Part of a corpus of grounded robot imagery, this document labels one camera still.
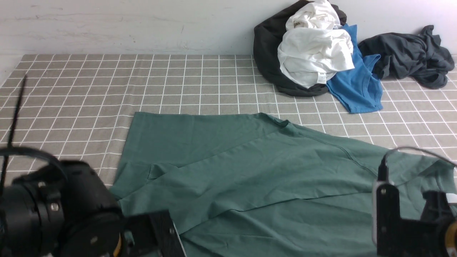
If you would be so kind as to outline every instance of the pile of clothes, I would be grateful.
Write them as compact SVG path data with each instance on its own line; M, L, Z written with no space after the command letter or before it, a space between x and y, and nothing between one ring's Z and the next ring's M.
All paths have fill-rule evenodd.
M411 76L421 85L446 85L454 68L441 39L426 26L420 35L387 33L357 45L357 26L327 0L300 0L255 27L254 58L280 92L330 92L350 113L382 109L382 78Z

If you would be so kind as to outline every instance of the fabric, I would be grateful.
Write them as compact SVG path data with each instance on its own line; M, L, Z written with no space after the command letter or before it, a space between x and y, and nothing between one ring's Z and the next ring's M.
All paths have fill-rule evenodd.
M260 73L278 91L290 96L319 96L328 92L325 84L316 84L310 88L305 88L289 78L280 69L278 60L278 46L282 41L282 36L286 33L286 22L300 8L310 3L300 0L290 7L278 12L266 19L254 28L254 60ZM340 19L340 24L346 23L346 14L339 10L338 6L332 5Z
M354 68L351 37L342 29L327 0L305 5L286 22L278 47L280 69L293 82L310 88L326 83L337 71Z
M305 5L286 22L288 31L296 27L333 29L340 26L338 14L326 0L318 0Z
M338 72L327 82L327 87L349 113L375 112L383 108L381 81L373 76L372 70L380 55L362 57L357 47L357 25L343 26L354 45L352 62L355 68Z
M135 113L111 192L125 215L168 209L188 257L375 256L372 183L387 149L266 114ZM396 153L401 213L453 169Z
M433 28L433 25L425 26L419 35L377 35L360 42L359 49L363 56L381 55L373 71L380 79L411 76L422 86L442 88L447 83L447 72L454 69L454 60L440 46L440 36L432 34Z

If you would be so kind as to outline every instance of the white wall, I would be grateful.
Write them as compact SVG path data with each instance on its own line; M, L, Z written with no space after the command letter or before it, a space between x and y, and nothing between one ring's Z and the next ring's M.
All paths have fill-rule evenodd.
M294 0L2 0L0 54L250 54L253 28ZM331 0L359 40L434 24L457 54L456 0Z

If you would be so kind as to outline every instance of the white grid line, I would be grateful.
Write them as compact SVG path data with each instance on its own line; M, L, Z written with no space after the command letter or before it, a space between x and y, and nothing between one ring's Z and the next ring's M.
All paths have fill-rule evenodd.
M116 121L114 122L114 126L117 125L117 121L119 120L119 114L121 113L121 109L122 109L122 105L121 105L121 107L119 107L119 111L117 112L117 117L116 117ZM113 128L113 130L112 130L112 132L111 132L110 141L111 141L112 138L113 138L114 130L115 130L115 128ZM100 163L100 170L98 171L98 175L100 175L101 170L104 168L103 163L105 162L106 155L108 154L108 147L109 147L109 146L110 146L110 142L106 145L105 154L103 155L103 158L102 158L102 160L101 160L101 163Z
M180 60L175 60L175 57L170 55L152 55L151 59L139 58L138 55L135 55L135 60L130 60L130 62L124 62L123 58L125 58L125 56L123 55L115 55L116 60L112 59L113 56L110 56L110 59L112 60L109 60L109 62L105 62L105 60L92 61L88 59L87 55L84 57L84 60L74 62L72 60L72 57L73 55L69 56L68 59L58 61L59 67L64 67L63 69L57 68L55 66L55 64L57 64L55 63L55 61L37 61L37 55L33 58L29 57L32 58L33 61L32 59L30 59L30 61L28 62L21 62L23 65L22 67L29 65L28 69L16 69L15 72L11 74L10 78L7 79L8 84L5 84L3 87L0 87L0 94L2 94L3 92L3 95L0 96L0 101L4 101L0 109L0 133L3 133L3 135L1 135L3 143L0 144L6 144L4 142L8 128L8 126L6 126L6 122L9 122L9 120L11 119L9 117L9 113L12 113L12 110L14 108L11 100L12 96L17 94L18 85L22 79L21 73L23 73L23 71L31 71L29 76L29 84L35 83L35 86L33 88L30 88L32 87L30 86L28 88L30 92L27 92L25 95L25 106L21 109L21 119L19 123L19 128L17 129L17 138L21 139L21 143L30 144L33 147L43 146L45 143L51 144L51 146L52 144L56 144L56 148L62 147L60 149L59 157L68 157L71 159L88 158L88 160L92 160L95 162L101 161L99 164L94 164L94 168L98 171L99 174L101 174L103 170L109 171L116 169L115 167L113 167L113 165L115 165L114 161L112 159L109 159L109 162L106 162L106 159L107 155L110 155L110 157L112 156L112 158L118 158L121 155L120 151L122 149L120 148L125 142L125 140L122 138L122 133L125 133L125 135L127 134L128 124L126 124L126 121L128 121L132 117L132 113L125 113L125 111L130 111L131 109L134 109L135 111L144 111L147 108L149 111L152 112L165 113L164 107L167 107L167 113L170 112L170 109L172 110L172 112L176 110L176 113L186 113L184 111L185 109L183 108L183 106L198 106L199 113L205 113L205 108L207 107L213 109L215 106L217 106L217 113L221 114L221 106L233 105L233 109L227 109L224 111L224 113L226 113L227 111L231 111L233 112L233 114L235 114L242 113L242 111L245 110L245 105L254 106L255 104L257 106L257 111L268 110L269 114L277 116L279 118L282 118L281 116L285 117L285 115L298 115L297 122L299 122L301 125L309 126L310 128L318 129L324 132L326 130L326 127L328 127L329 125L343 125L344 131L335 131L335 133L337 133L338 135L344 135L345 137L360 139L371 143L373 143L374 140L378 139L376 140L378 144L383 144L383 141L380 140L380 137L388 136L392 139L394 145L398 145L398 139L401 139L401 137L413 137L414 143L416 145L421 145L422 139L420 138L420 136L426 136L424 137L424 140L430 138L429 140L430 143L432 143L432 145L429 146L433 146L426 147L426 149L432 149L436 151L438 151L439 149L441 149L442 151L445 150L444 152L447 156L451 156L454 159L457 159L457 143L456 145L453 145L452 143L446 142L446 145L443 146L443 144L440 144L438 141L438 138L441 137L440 140L443 140L443 138L453 138L457 142L457 133L455 133L452 130L452 128L454 130L457 129L457 118L453 118L453 114L457 111L457 86L455 85L455 80L449 79L449 81L451 81L450 84L448 84L449 86L439 90L444 95L444 97L438 97L433 99L431 98L435 95L429 93L431 92L431 90L429 91L428 89L419 87L417 82L411 79L408 79L407 81L399 81L400 86L398 88L395 88L395 85L398 83L398 80L383 81L383 86L389 87L389 89L385 89L384 93L390 99L389 101L383 100L382 103L386 106L387 104L389 104L391 109L381 110L380 119L373 121L366 120L365 115L367 114L356 114L355 117L359 117L360 120L355 119L352 122L350 117L347 117L348 120L343 119L344 111L341 110L340 106L338 105L334 97L331 100L329 100L329 95L327 95L327 97L322 96L309 99L300 97L287 97L284 94L277 92L277 89L271 83L268 83L268 81L266 81L258 72L256 72L256 65L252 57L250 59L247 59L245 56L231 56L230 58L226 58L226 56L219 55L214 59L205 59L204 56L200 56L197 57L197 59L195 59L195 56L183 55L182 58L179 58ZM106 58L106 56L100 55L100 58L104 59ZM139 63L143 60L150 62L150 64L148 64L148 67L145 67L144 63ZM193 65L191 67L187 67L189 61L194 60L196 61L194 62L194 64L196 64L199 60L201 62L201 66L195 67L196 65ZM57 69L50 69L51 65L53 64L53 67L56 67ZM104 66L106 64L109 64L111 67L106 68L106 66ZM84 68L84 66L87 65L91 65L90 68ZM192 69L192 71L195 72L200 71L200 74L198 76L190 74L190 69ZM212 73L210 75L207 75L208 73L205 73L204 75L204 69L209 69L208 71ZM102 74L103 76L100 76L99 71L113 73L113 76L107 76L105 75L106 73ZM172 71L179 71L181 72L181 74L183 74L184 72L184 74L183 76L178 76L175 74L173 74L174 76L171 76ZM221 75L223 71L233 72L234 75ZM137 75L136 72L140 72L146 75L140 76ZM195 80L195 78L200 78L200 84L186 85L186 81L189 78L191 80ZM205 94L206 96L213 96L214 98L216 98L217 96L217 103L202 103L203 86L212 86L211 83L204 83L204 78L209 78L208 81L210 81L212 78L216 81L216 83L218 83L217 85L216 83L214 83L215 86L218 86L217 92ZM225 85L220 84L221 78L225 78L227 79L227 81L232 80L231 86L236 86L237 91L235 93L222 94L221 89L223 89L222 87ZM44 79L51 81L54 84L54 86L52 86L52 84L44 84ZM96 79L98 80L97 84L102 85L94 85L94 80ZM71 85L65 84L67 81L72 81L73 83ZM157 91L155 91L147 93L148 88L151 89L155 87L154 85L148 84L158 84L157 86L161 86L163 88L160 89L160 91L162 92L156 93ZM170 84L170 86L171 84L173 84L173 86L181 86L181 93L165 94L165 92L174 93L168 91L165 88L169 86L167 84ZM138 88L135 88L136 86L142 86L143 88L141 88L141 90L137 92L136 90ZM184 94L184 92L186 92L185 87L189 86L200 86L199 92L197 91L197 93ZM254 86L255 90L253 92L242 93L241 91L243 89L243 86L250 88ZM264 88L268 88L269 86L271 87L271 89L265 91ZM221 96L223 95L236 96L237 100L235 102L233 98L233 100L225 102L224 99L221 99ZM198 96L196 97L198 100L195 99L196 101L194 100L194 102L186 102L186 104L183 104L183 96ZM255 102L253 101L252 103L242 103L240 102L240 97L249 97L250 99L255 99ZM86 99L90 100L88 104L84 104ZM451 104L452 107L449 107L446 104L445 107L442 110L440 110L440 105L438 104L442 102L447 102ZM306 108L306 106L309 105L312 105L314 107L310 107L309 110L304 109ZM65 113L65 115L61 115L63 113L63 107L66 107L68 110L74 107L75 113L68 112ZM82 113L83 107L93 107L94 109L99 107L99 109L98 112L95 111L97 113L94 114L89 112ZM117 115L115 114L116 111L109 112L109 107L119 108L117 111ZM321 107L324 107L325 111L320 111L318 109ZM108 113L103 113L103 115L101 115L102 108L104 108L105 111L108 111ZM42 113L40 109L50 112ZM187 112L193 112L195 109L186 110L188 110ZM431 117L431 112L438 112L438 115L436 116L441 117L442 121L434 121L434 119L430 119L429 117ZM410 113L416 114L418 116L415 116L414 118L408 118ZM326 120L323 120L323 115L325 114L333 115L327 115L325 117ZM328 120L329 117L335 117L335 120ZM55 128L54 125L58 125L56 121L60 118L68 119L68 126L64 124L64 126L59 126L59 128ZM83 128L85 126L81 126L81 128L75 128L77 120L79 123L84 121L80 120L81 118L86 118L88 122L94 123L90 123L90 125L86 126L86 128ZM112 123L112 120L115 120L115 123L113 125L96 124L97 121L101 118L104 118L104 120L107 120L110 123ZM52 124L44 124L48 120L51 120ZM393 126L391 124L404 124L407 129L397 131L396 127L398 126ZM368 131L368 125L370 125L370 130L373 130L373 128L376 127L375 125L384 125L385 130L383 130L382 133L378 133L375 135ZM415 126L423 126L423 128L415 129ZM95 134L101 134L100 129L106 129L108 131L111 130L112 133L110 135L110 138L108 139L108 135L103 138L94 137L93 135ZM62 133L62 135L65 136L62 138L53 138L52 140L50 140L50 130L57 134ZM121 134L117 134L116 136L114 136L115 130L121 132ZM31 131L34 132L33 137L27 136L30 135ZM89 135L89 138L79 139L69 137L73 132L77 132L79 134L87 133L87 135ZM100 145L103 145L103 148L106 147L105 151L101 153L87 154L86 152L89 150L89 141L95 144L99 143ZM78 153L69 154L72 152L64 151L64 147L68 144L81 145L81 152L79 152L78 150ZM115 149L109 148L110 145L117 145L118 147ZM18 165L17 162L14 163L14 167L14 170L12 170L13 172L28 172L30 170L27 170L27 166ZM104 173L104 183L106 185L111 185L110 181L105 181L105 179L107 179L107 176L111 175Z
M119 60L117 61L116 68L114 69L115 72L116 72L116 69L117 69L117 67L118 67L118 65L119 65L119 61L120 61L120 60L121 60L121 56L119 56ZM101 110L102 110L102 108L103 108L103 104L105 103L105 100L106 100L106 95L107 95L107 93L108 93L109 90L110 90L110 87L108 87L108 89L105 91L105 96L103 97L103 100L101 101L101 106L100 106L100 108L99 108L99 110L98 110L97 117L95 118L94 126L93 126L92 129L90 130L89 140L86 142L86 145L85 145L85 147L84 147L84 151L83 151L83 154L82 154L82 156L81 156L81 159L84 158L84 155L85 155L85 153L86 153L86 151L87 151L87 146L89 145L90 138L92 137L92 133L94 133L94 128L95 128L95 126L96 126L96 124L97 124L98 118L99 118L100 113L101 113Z

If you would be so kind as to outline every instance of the clothing tag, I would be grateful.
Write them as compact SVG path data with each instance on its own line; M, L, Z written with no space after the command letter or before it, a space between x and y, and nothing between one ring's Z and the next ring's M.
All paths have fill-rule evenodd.
M318 72L317 84L327 84L327 74Z

